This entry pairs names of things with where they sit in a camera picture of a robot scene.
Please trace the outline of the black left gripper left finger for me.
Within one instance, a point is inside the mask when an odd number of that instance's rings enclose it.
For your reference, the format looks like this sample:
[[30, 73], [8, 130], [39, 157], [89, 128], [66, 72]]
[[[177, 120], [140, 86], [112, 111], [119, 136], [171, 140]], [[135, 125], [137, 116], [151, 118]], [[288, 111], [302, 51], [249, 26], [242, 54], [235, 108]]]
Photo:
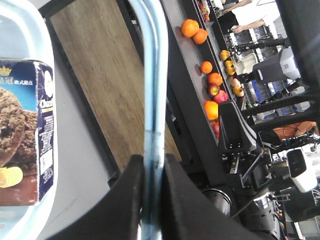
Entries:
[[134, 154], [108, 193], [51, 240], [135, 240], [141, 219], [143, 156]]

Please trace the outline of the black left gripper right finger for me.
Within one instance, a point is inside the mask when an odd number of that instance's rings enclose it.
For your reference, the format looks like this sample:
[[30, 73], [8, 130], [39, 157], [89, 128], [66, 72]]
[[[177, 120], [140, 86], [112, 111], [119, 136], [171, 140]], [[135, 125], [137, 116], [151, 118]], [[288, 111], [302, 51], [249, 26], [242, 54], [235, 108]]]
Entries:
[[188, 177], [173, 154], [164, 160], [161, 232], [165, 240], [270, 240], [223, 215]]

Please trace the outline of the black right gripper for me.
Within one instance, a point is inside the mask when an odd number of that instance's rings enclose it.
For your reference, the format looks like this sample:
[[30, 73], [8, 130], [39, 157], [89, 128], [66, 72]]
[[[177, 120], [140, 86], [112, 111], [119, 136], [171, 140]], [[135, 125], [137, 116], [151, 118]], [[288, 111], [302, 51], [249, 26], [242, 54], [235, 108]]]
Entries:
[[233, 100], [218, 105], [219, 141], [226, 184], [236, 195], [256, 195], [271, 181], [270, 152]]

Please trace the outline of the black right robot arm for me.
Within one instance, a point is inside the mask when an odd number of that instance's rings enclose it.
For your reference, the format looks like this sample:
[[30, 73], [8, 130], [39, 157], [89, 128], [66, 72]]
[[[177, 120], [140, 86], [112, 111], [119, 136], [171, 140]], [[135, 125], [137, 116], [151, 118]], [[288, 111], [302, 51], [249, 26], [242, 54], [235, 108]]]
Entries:
[[260, 237], [285, 240], [286, 219], [319, 215], [319, 178], [302, 150], [319, 146], [318, 136], [307, 131], [279, 139], [274, 131], [256, 132], [233, 101], [207, 100], [203, 107], [218, 154], [204, 165], [211, 184], [204, 193], [221, 193], [227, 216]]

